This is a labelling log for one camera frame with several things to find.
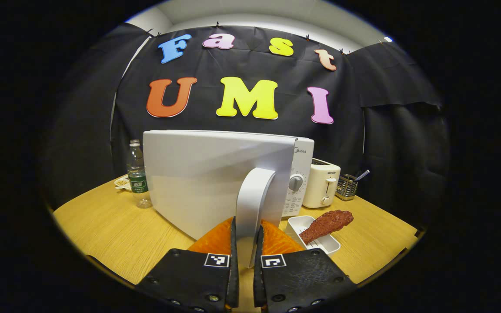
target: letter m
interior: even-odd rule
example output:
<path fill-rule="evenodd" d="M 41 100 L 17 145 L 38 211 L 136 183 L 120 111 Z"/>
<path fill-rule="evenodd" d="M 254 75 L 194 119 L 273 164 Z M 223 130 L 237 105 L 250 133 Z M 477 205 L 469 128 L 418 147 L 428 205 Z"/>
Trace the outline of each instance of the letter m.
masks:
<path fill-rule="evenodd" d="M 249 114 L 256 103 L 256 109 L 252 112 L 254 117 L 269 120 L 278 118 L 274 109 L 274 89 L 278 86 L 275 81 L 260 80 L 251 91 L 239 77 L 224 77 L 220 81 L 225 85 L 225 91 L 221 107 L 216 110 L 217 115 L 221 117 L 237 115 L 237 110 L 234 108 L 236 101 L 244 117 Z"/>

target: white tray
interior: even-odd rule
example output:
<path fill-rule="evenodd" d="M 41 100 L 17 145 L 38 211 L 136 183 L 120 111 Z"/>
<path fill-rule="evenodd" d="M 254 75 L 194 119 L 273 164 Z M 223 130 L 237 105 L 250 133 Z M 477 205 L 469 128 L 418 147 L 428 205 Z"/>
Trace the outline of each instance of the white tray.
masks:
<path fill-rule="evenodd" d="M 333 238 L 332 235 L 328 234 L 326 236 L 321 236 L 309 244 L 304 244 L 304 241 L 299 236 L 299 234 L 304 232 L 304 230 L 306 230 L 312 222 L 314 222 L 314 218 L 312 216 L 305 215 L 292 217 L 287 220 L 285 232 L 303 248 L 306 248 L 307 250 L 320 248 L 331 257 L 332 254 L 341 248 L 341 244 Z"/>
<path fill-rule="evenodd" d="M 127 181 L 127 184 L 120 185 L 120 184 L 118 183 L 119 181 Z M 121 177 L 121 178 L 117 179 L 117 180 L 114 182 L 114 184 L 115 184 L 115 186 L 117 186 L 117 187 L 115 187 L 115 188 L 117 188 L 117 189 L 121 189 L 121 188 L 123 188 L 123 189 L 126 189 L 126 190 L 128 190 L 128 191 L 132 191 L 132 190 L 131 190 L 131 183 L 129 182 L 129 176 L 128 176 L 128 175 L 125 175 L 125 176 L 123 176 L 123 177 Z"/>

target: black cloth backdrop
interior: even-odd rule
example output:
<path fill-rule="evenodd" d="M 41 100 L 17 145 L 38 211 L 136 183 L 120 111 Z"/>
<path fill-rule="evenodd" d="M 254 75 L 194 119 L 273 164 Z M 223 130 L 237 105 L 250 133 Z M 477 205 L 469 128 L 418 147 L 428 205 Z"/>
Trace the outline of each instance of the black cloth backdrop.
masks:
<path fill-rule="evenodd" d="M 192 38 L 187 40 L 183 56 L 161 64 L 163 54 L 157 46 L 187 33 Z M 235 36 L 234 47 L 228 50 L 203 47 L 202 42 L 214 33 Z M 294 54 L 272 54 L 268 47 L 270 39 L 275 37 L 291 40 Z M 337 70 L 324 68 L 315 49 L 326 49 L 334 56 L 332 63 Z M 182 77 L 198 79 L 191 88 L 185 111 L 170 118 L 149 115 L 146 109 L 149 83 L 170 79 L 172 83 L 165 90 L 163 103 L 172 105 L 179 91 L 176 81 Z M 239 77 L 249 90 L 259 80 L 275 81 L 278 84 L 274 96 L 278 119 L 257 119 L 252 112 L 247 117 L 241 113 L 234 117 L 216 115 L 223 99 L 224 85 L 220 82 L 223 77 Z M 332 125 L 311 120 L 314 107 L 308 87 L 328 90 L 328 107 L 334 118 Z M 315 142 L 316 158 L 334 162 L 345 172 L 356 171 L 361 159 L 362 112 L 349 61 L 324 44 L 278 30 L 201 27 L 152 38 L 131 62 L 121 80 L 116 102 L 111 144 L 117 175 L 125 172 L 129 139 L 142 139 L 143 132 L 151 129 L 224 130 L 308 137 Z"/>
<path fill-rule="evenodd" d="M 183 56 L 161 64 L 158 45 L 187 33 L 192 38 Z M 202 42 L 214 33 L 235 36 L 234 47 L 203 47 Z M 294 54 L 272 54 L 268 46 L 274 37 L 291 40 Z M 87 53 L 68 75 L 42 167 L 53 208 L 125 174 L 129 140 L 142 140 L 143 132 L 151 129 L 308 137 L 315 142 L 314 157 L 337 164 L 342 173 L 370 169 L 359 184 L 358 195 L 413 226 L 425 226 L 430 212 L 439 207 L 449 153 L 439 109 L 442 103 L 416 63 L 395 44 L 374 44 L 342 55 L 324 44 L 278 30 L 192 28 L 149 39 L 121 79 L 145 38 L 144 30 L 122 24 L 91 48 L 106 53 Z M 337 70 L 324 68 L 315 49 L 334 56 Z M 172 105 L 179 91 L 177 79 L 182 77 L 198 79 L 185 111 L 169 118 L 149 115 L 149 83 L 170 79 L 163 103 Z M 259 80 L 275 81 L 278 119 L 257 119 L 252 111 L 247 117 L 240 112 L 235 117 L 217 116 L 223 77 L 240 77 L 248 89 Z M 329 92 L 333 124 L 311 120 L 314 107 L 307 87 Z"/>
<path fill-rule="evenodd" d="M 62 79 L 55 103 L 48 104 L 56 109 L 45 121 L 37 176 L 53 210 L 115 177 L 110 148 L 115 91 L 147 37 L 131 24 L 115 28 L 75 63 Z"/>

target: wooden table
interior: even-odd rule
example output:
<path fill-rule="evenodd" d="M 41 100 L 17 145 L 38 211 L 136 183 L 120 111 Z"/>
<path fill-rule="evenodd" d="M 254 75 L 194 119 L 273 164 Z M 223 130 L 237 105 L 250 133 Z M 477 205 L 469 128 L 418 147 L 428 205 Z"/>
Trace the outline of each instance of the wooden table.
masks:
<path fill-rule="evenodd" d="M 115 189 L 115 180 L 67 202 L 54 212 L 63 232 L 85 254 L 137 284 L 171 248 L 187 249 L 194 240 L 165 220 L 154 208 L 135 206 L 131 192 Z M 416 229 L 356 196 L 338 198 L 331 206 L 299 215 L 314 218 L 329 210 L 348 210 L 354 220 L 332 233 L 341 244 L 332 260 L 354 283 L 360 283 L 416 243 Z M 287 218 L 280 229 L 285 230 Z M 253 269 L 239 269 L 239 307 L 234 312 L 260 312 L 253 306 Z"/>

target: pink letter i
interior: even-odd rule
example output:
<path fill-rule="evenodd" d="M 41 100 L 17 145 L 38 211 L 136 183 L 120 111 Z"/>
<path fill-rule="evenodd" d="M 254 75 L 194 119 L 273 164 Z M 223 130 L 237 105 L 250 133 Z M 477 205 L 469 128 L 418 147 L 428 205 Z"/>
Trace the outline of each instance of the pink letter i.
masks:
<path fill-rule="evenodd" d="M 311 119 L 315 123 L 333 123 L 334 119 L 328 112 L 328 103 L 326 102 L 326 89 L 318 87 L 308 87 L 307 91 L 312 95 L 312 104 L 314 105 L 314 115 Z"/>

